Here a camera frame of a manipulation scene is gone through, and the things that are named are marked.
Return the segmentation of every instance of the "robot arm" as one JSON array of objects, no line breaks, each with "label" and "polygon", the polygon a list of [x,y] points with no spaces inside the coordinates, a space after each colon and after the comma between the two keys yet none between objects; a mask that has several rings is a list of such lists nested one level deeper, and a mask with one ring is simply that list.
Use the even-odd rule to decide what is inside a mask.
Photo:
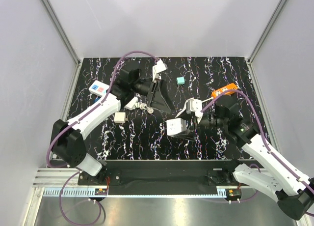
[{"label": "robot arm", "polygon": [[[52,152],[69,166],[77,167],[93,176],[96,180],[95,183],[103,182],[106,168],[87,153],[84,140],[101,122],[127,105],[134,97],[135,92],[146,96],[148,107],[168,113],[171,112],[174,107],[166,93],[167,85],[159,76],[159,73],[166,69],[166,65],[160,60],[153,67],[153,79],[141,79],[139,63],[132,60],[127,61],[120,69],[120,74],[117,76],[105,101],[102,97],[81,114],[69,119],[67,122],[62,120],[55,122],[51,138]],[[53,143],[55,137],[60,135],[61,132],[64,132],[64,134]]]},{"label": "robot arm", "polygon": [[[189,99],[175,119],[167,120],[167,134],[193,141],[195,134],[200,134],[202,130],[222,129],[229,142],[253,156],[271,175],[260,173],[233,160],[234,167],[228,169],[230,176],[237,182],[266,194],[276,201],[289,217],[299,220],[314,203],[314,195],[302,182],[313,188],[314,179],[294,167],[269,143],[267,144],[270,150],[265,148],[256,126],[238,115],[235,94],[220,97],[215,103],[215,112],[210,114],[199,112],[202,110],[202,103],[199,105],[199,102],[197,99]],[[297,173],[300,179],[296,179],[279,160]]]}]

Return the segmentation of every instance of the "screw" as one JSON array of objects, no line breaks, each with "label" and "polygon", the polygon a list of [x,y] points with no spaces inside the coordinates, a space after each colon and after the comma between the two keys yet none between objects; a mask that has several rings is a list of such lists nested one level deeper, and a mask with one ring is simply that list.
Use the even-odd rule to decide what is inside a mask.
[{"label": "screw", "polygon": [[148,112],[149,114],[152,114],[152,113],[154,113],[154,109],[153,109],[153,108],[148,107],[148,108],[147,108],[147,112]]}]

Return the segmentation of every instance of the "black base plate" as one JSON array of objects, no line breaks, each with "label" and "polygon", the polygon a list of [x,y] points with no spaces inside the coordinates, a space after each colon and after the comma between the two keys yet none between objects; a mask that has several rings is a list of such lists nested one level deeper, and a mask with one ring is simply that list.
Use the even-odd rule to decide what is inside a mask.
[{"label": "black base plate", "polygon": [[[107,169],[106,176],[110,179],[110,186],[120,185],[121,171],[119,169]],[[85,172],[79,174],[78,180],[78,185],[107,185],[106,180],[102,183],[95,183],[95,180]]]},{"label": "black base plate", "polygon": [[[255,160],[241,160],[261,165]],[[203,195],[217,194],[209,184],[208,175],[216,169],[229,169],[230,160],[222,161],[106,161],[110,177],[110,195]],[[96,185],[87,176],[78,179],[79,185]],[[222,182],[218,186],[238,186]]]},{"label": "black base plate", "polygon": [[234,186],[239,185],[230,173],[222,169],[210,169],[207,171],[208,185],[210,186]]}]

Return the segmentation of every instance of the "white panel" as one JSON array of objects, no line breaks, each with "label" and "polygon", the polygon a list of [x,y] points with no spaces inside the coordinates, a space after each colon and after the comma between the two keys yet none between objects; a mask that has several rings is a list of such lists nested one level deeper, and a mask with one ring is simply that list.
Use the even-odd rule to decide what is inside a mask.
[{"label": "white panel", "polygon": [[79,57],[249,56],[279,0],[50,0]]},{"label": "white panel", "polygon": [[91,176],[96,176],[102,169],[103,165],[87,153],[84,160],[77,167]]},{"label": "white panel", "polygon": [[289,0],[253,62],[279,150],[310,177],[314,177],[313,28],[313,0]]},{"label": "white panel", "polygon": [[275,202],[278,201],[276,191],[282,190],[282,187],[278,183],[273,184],[275,181],[273,177],[260,173],[257,170],[253,170],[246,164],[237,166],[233,175],[239,183],[247,184],[248,186],[255,188],[257,191],[264,193]]},{"label": "white panel", "polygon": [[0,225],[19,225],[75,65],[39,0],[0,0]]}]

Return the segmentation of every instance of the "teal cube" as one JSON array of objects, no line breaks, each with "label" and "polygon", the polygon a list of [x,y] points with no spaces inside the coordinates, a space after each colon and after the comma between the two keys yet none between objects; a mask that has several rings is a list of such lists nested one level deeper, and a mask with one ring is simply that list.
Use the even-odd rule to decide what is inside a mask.
[{"label": "teal cube", "polygon": [[177,85],[183,85],[185,83],[184,77],[177,77]]}]

